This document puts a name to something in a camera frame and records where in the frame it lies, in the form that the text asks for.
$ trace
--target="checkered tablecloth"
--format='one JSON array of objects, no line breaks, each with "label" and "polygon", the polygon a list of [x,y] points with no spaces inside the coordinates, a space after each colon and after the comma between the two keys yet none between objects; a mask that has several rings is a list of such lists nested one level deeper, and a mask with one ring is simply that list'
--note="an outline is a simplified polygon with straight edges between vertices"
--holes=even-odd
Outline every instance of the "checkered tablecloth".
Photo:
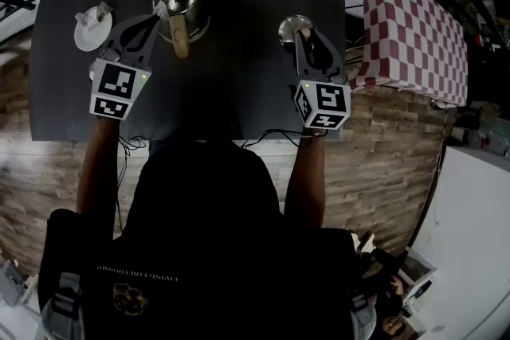
[{"label": "checkered tablecloth", "polygon": [[363,63],[351,89],[405,88],[446,106],[468,94],[467,47],[458,21],[434,0],[363,0]]}]

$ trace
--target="black shirt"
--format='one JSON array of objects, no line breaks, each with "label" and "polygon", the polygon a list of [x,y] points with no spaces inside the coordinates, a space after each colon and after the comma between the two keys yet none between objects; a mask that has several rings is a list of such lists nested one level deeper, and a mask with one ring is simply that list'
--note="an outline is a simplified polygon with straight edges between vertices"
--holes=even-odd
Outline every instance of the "black shirt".
[{"label": "black shirt", "polygon": [[140,175],[123,235],[83,216],[48,223],[41,307],[62,271],[82,276],[88,338],[332,332],[351,338],[349,232],[284,226],[264,163],[232,143],[172,143]]}]

